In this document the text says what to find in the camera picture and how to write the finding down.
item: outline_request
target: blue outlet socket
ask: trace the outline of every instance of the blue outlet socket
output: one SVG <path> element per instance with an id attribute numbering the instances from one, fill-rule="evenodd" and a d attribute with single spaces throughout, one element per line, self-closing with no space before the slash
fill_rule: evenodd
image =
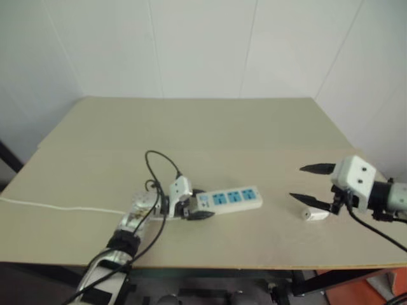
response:
<path id="1" fill-rule="evenodd" d="M 229 192 L 228 199 L 230 203 L 242 201 L 242 197 L 239 192 Z"/>
<path id="2" fill-rule="evenodd" d="M 226 203 L 226 196 L 224 194 L 215 194 L 212 197 L 214 198 L 215 205 L 224 205 Z"/>
<path id="3" fill-rule="evenodd" d="M 252 189 L 245 189 L 244 191 L 242 191 L 242 194 L 245 200 L 256 199 L 256 194 L 254 194 L 254 191 Z"/>

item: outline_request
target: white cable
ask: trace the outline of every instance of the white cable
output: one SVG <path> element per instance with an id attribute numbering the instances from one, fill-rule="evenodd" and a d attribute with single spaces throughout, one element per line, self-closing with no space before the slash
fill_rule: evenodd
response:
<path id="1" fill-rule="evenodd" d="M 122 212 L 122 211 L 109 210 L 106 208 L 90 208 L 90 207 L 64 208 L 64 207 L 57 207 L 55 205 L 45 205 L 44 203 L 35 203 L 35 202 L 29 202 L 29 201 L 8 199 L 5 197 L 0 197 L 0 200 L 3 200 L 8 203 L 16 203 L 17 205 L 31 205 L 33 207 L 39 207 L 39 208 L 53 208 L 54 210 L 60 210 L 60 211 L 93 211 L 93 212 L 104 212 L 104 213 L 112 213 L 112 214 L 120 214 L 120 215 L 126 214 L 125 212 Z"/>

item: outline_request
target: white power strip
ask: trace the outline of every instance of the white power strip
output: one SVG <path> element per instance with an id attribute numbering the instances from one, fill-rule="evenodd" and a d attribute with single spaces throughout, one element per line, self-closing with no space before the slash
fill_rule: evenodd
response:
<path id="1" fill-rule="evenodd" d="M 263 204 L 256 186 L 239 187 L 197 194 L 196 211 L 225 214 L 259 208 Z"/>

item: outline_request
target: orange object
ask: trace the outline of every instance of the orange object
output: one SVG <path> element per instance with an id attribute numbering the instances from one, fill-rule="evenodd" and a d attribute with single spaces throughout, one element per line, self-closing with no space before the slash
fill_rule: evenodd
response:
<path id="1" fill-rule="evenodd" d="M 383 305 L 385 299 L 366 280 L 342 285 L 326 291 L 331 305 Z"/>
<path id="2" fill-rule="evenodd" d="M 401 295 L 407 292 L 407 268 L 399 268 L 393 270 L 396 279 L 392 286 L 394 295 Z"/>

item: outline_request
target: table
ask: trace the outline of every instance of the table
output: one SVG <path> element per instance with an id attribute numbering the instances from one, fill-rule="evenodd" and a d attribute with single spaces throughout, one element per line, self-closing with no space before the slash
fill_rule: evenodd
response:
<path id="1" fill-rule="evenodd" d="M 147 149 L 169 155 L 195 188 L 256 185 L 264 202 L 257 210 L 204 221 L 169 221 L 138 266 L 293 270 L 407 265 L 405 253 L 355 223 L 345 209 L 320 222 L 300 218 L 304 205 L 289 192 L 328 202 L 333 194 L 327 176 L 298 168 L 361 154 L 310 98 L 88 97 L 40 143 L 2 196 L 126 212 L 133 193 L 149 178 Z M 151 160 L 166 188 L 174 170 L 159 157 Z M 407 244 L 402 224 L 361 217 Z M 119 219 L 0 202 L 0 261 L 87 264 Z M 146 241 L 159 225 L 150 224 Z"/>

